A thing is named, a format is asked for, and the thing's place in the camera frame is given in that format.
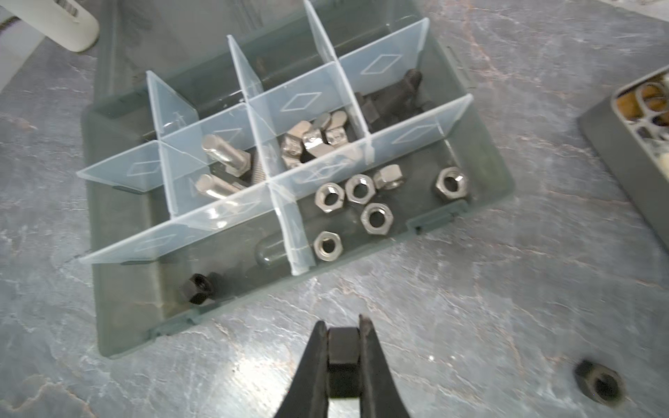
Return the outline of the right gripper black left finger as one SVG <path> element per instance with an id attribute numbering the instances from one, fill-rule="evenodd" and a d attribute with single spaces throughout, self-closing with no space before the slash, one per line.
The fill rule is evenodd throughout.
<path id="1" fill-rule="evenodd" d="M 328 416 L 328 362 L 328 328 L 319 320 L 275 418 Z"/>

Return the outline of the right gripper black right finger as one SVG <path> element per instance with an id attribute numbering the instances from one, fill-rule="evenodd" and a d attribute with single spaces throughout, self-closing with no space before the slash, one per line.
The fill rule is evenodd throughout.
<path id="1" fill-rule="evenodd" d="M 409 418 L 371 318 L 359 316 L 359 332 L 361 416 Z"/>

